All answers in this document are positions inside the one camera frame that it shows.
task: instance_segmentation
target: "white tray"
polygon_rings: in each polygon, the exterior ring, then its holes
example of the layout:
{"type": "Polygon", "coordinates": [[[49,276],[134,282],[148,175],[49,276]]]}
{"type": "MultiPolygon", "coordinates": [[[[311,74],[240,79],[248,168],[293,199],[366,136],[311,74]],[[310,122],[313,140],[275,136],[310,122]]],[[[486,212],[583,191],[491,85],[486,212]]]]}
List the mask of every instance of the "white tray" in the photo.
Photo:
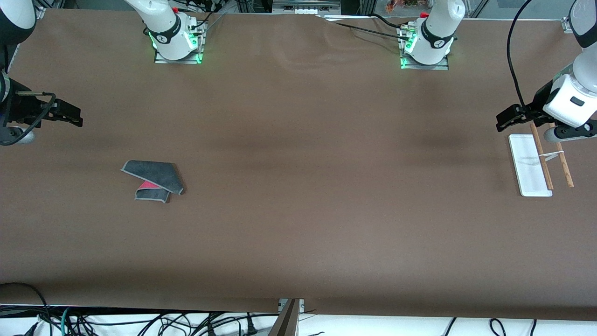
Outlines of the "white tray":
{"type": "Polygon", "coordinates": [[[551,197],[552,192],[547,189],[533,135],[512,134],[508,136],[508,140],[521,195],[524,197],[551,197]]]}

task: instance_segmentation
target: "power cord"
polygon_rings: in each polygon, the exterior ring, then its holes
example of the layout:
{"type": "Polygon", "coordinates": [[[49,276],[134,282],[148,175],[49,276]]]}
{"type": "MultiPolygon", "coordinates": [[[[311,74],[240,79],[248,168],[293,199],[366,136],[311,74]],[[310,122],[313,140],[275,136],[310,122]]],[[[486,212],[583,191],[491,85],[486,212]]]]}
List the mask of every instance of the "power cord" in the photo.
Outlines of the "power cord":
{"type": "Polygon", "coordinates": [[[4,45],[4,69],[8,73],[8,66],[10,65],[10,56],[8,55],[8,46],[4,45]]]}
{"type": "Polygon", "coordinates": [[[35,324],[32,325],[31,328],[29,328],[29,330],[27,330],[27,332],[25,332],[23,335],[15,335],[15,336],[33,336],[33,333],[35,332],[35,328],[37,328],[37,324],[39,324],[39,322],[35,322],[35,324]]]}
{"type": "Polygon", "coordinates": [[[491,319],[489,320],[489,329],[491,329],[491,332],[493,332],[493,334],[495,336],[506,336],[506,330],[504,329],[504,325],[501,324],[501,321],[498,319],[491,319]],[[493,322],[497,322],[500,325],[501,328],[501,335],[497,333],[497,331],[493,328],[493,322]]]}
{"type": "Polygon", "coordinates": [[[510,67],[510,73],[512,74],[512,79],[514,80],[514,88],[516,89],[516,94],[518,95],[518,100],[520,100],[521,105],[525,106],[524,100],[522,98],[522,93],[520,86],[518,86],[518,79],[516,78],[516,74],[514,73],[514,67],[512,66],[512,58],[510,56],[510,40],[512,39],[512,32],[514,31],[514,25],[516,25],[516,21],[518,21],[518,17],[522,14],[522,11],[527,7],[527,5],[533,0],[526,0],[524,4],[522,4],[521,8],[518,10],[514,19],[512,20],[512,25],[510,26],[510,31],[508,32],[508,40],[506,42],[506,57],[508,58],[508,66],[510,67]]]}
{"type": "Polygon", "coordinates": [[[210,18],[210,16],[214,14],[214,12],[210,12],[209,14],[207,14],[207,16],[205,17],[205,19],[203,19],[203,21],[199,22],[196,26],[191,26],[191,30],[195,29],[197,27],[200,27],[201,25],[203,25],[205,22],[207,22],[207,19],[210,18]]]}
{"type": "MultiPolygon", "coordinates": [[[[34,291],[35,294],[37,294],[37,296],[41,300],[41,303],[44,305],[44,311],[45,311],[46,317],[48,318],[48,320],[50,320],[52,318],[52,315],[50,315],[50,311],[48,309],[48,303],[46,302],[44,296],[41,294],[41,292],[39,291],[39,289],[35,288],[33,285],[30,285],[30,284],[24,283],[24,282],[5,282],[5,283],[0,283],[0,288],[2,288],[2,287],[8,287],[8,286],[27,287],[27,288],[31,289],[32,291],[34,291]]],[[[50,336],[52,336],[53,334],[54,334],[54,327],[52,327],[52,324],[50,324],[50,336]]]]}
{"type": "Polygon", "coordinates": [[[392,22],[390,22],[390,21],[386,20],[386,18],[385,18],[385,17],[383,17],[383,16],[381,16],[381,15],[379,15],[379,14],[376,14],[376,13],[371,13],[371,14],[369,14],[369,15],[367,15],[367,16],[370,16],[370,17],[376,17],[376,18],[380,19],[380,20],[381,20],[383,23],[385,23],[386,25],[388,25],[388,26],[390,26],[390,27],[393,27],[393,28],[400,28],[402,25],[406,25],[406,24],[408,23],[408,21],[406,21],[405,23],[402,23],[402,24],[400,24],[400,25],[394,25],[392,22]]]}
{"type": "Polygon", "coordinates": [[[389,36],[389,37],[393,37],[393,38],[397,38],[397,39],[403,39],[404,41],[408,40],[408,38],[406,36],[398,36],[398,35],[394,35],[394,34],[377,32],[375,30],[361,28],[361,27],[357,27],[357,26],[351,26],[351,25],[347,25],[347,24],[344,24],[344,23],[340,23],[340,22],[334,22],[334,23],[337,24],[337,25],[343,26],[343,27],[348,27],[348,28],[352,28],[352,29],[362,30],[362,31],[368,32],[368,33],[373,33],[373,34],[378,34],[378,35],[383,35],[383,36],[389,36]]]}
{"type": "Polygon", "coordinates": [[[253,336],[257,333],[251,314],[247,313],[247,336],[253,336]]]}
{"type": "Polygon", "coordinates": [[[207,323],[207,336],[217,336],[216,332],[214,330],[213,325],[211,324],[211,322],[207,323]]]}
{"type": "MultiPolygon", "coordinates": [[[[529,336],[534,336],[535,334],[535,327],[537,326],[537,319],[533,320],[533,324],[531,325],[531,332],[529,333],[529,336]]],[[[491,332],[493,332],[493,334],[495,336],[506,336],[506,330],[504,329],[504,325],[501,324],[501,321],[498,319],[491,319],[489,320],[489,328],[491,329],[491,332]],[[500,325],[501,328],[501,335],[497,333],[497,331],[493,328],[493,322],[497,322],[500,325]]]]}
{"type": "Polygon", "coordinates": [[[452,326],[454,325],[454,322],[456,322],[456,317],[452,317],[452,319],[448,323],[448,328],[446,328],[444,336],[448,336],[450,334],[450,330],[452,330],[452,326]]]}

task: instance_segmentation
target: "metal frame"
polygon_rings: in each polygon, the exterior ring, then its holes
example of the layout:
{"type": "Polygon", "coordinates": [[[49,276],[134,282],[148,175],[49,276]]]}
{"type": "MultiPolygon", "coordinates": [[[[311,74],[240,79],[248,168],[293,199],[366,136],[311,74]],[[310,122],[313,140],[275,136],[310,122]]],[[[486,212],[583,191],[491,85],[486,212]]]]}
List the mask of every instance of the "metal frame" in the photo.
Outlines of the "metal frame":
{"type": "Polygon", "coordinates": [[[481,3],[479,3],[477,8],[475,8],[473,13],[469,17],[471,17],[473,19],[478,18],[479,15],[481,15],[481,12],[485,9],[485,6],[487,6],[487,4],[489,3],[489,1],[490,0],[481,0],[481,3]]]}
{"type": "Polygon", "coordinates": [[[254,13],[253,3],[249,0],[239,0],[236,5],[240,13],[254,13]]]}
{"type": "Polygon", "coordinates": [[[363,15],[363,13],[373,13],[375,10],[375,6],[377,5],[377,0],[361,0],[360,6],[360,13],[357,12],[359,15],[363,15]]]}
{"type": "Polygon", "coordinates": [[[36,5],[44,8],[63,8],[66,0],[34,0],[36,5]]]}
{"type": "Polygon", "coordinates": [[[301,310],[300,301],[300,299],[289,299],[267,336],[296,336],[301,310]]]}

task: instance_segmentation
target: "brown table surface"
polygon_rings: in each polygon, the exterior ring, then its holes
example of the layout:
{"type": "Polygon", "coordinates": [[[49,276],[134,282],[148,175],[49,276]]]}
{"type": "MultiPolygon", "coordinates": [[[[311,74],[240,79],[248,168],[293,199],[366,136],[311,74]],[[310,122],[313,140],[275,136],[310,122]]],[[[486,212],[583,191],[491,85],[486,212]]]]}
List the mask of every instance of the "brown table surface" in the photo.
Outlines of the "brown table surface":
{"type": "MultiPolygon", "coordinates": [[[[596,143],[564,144],[575,188],[556,159],[553,197],[519,195],[494,126],[509,26],[464,21],[449,71],[412,71],[392,38],[229,15],[203,64],[155,65],[135,12],[49,10],[10,75],[85,124],[2,149],[0,280],[51,304],[597,318],[596,143]],[[127,160],[175,163],[186,192],[133,200],[127,160]]],[[[530,100],[580,48],[523,21],[512,51],[530,100]]]]}

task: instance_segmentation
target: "white floor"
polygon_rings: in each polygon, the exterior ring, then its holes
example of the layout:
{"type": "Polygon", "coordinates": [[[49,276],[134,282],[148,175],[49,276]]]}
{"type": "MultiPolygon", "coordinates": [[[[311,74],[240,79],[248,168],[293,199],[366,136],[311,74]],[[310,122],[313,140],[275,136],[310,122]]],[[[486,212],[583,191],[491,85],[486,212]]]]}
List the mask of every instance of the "white floor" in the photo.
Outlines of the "white floor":
{"type": "MultiPolygon", "coordinates": [[[[227,314],[227,316],[245,316],[245,313],[227,314]]],[[[92,316],[90,321],[100,323],[116,323],[138,320],[151,320],[156,315],[119,315],[92,316]]],[[[188,315],[192,324],[202,321],[207,314],[188,315]]],[[[380,317],[380,316],[335,316],[335,315],[301,315],[298,336],[310,336],[320,332],[322,336],[442,336],[450,321],[448,317],[380,317]]],[[[36,318],[0,319],[0,336],[24,334],[36,322],[36,318]]],[[[275,317],[256,317],[253,319],[258,330],[267,330],[275,321],[275,317]]],[[[493,336],[489,329],[488,319],[456,320],[450,336],[493,336]]],[[[531,320],[501,320],[508,336],[527,336],[531,329],[531,320]]],[[[123,326],[95,326],[99,336],[136,336],[145,323],[123,326]]],[[[145,336],[157,336],[160,323],[155,323],[145,336]]],[[[242,320],[242,330],[247,329],[246,320],[242,320]]],[[[38,325],[35,336],[49,336],[46,323],[38,325]]],[[[216,329],[217,336],[238,335],[238,324],[228,323],[216,329]]],[[[54,335],[60,331],[54,328],[54,335]]],[[[597,322],[540,320],[535,336],[594,336],[597,335],[597,322]]],[[[168,328],[164,336],[184,336],[183,331],[168,328]]]]}

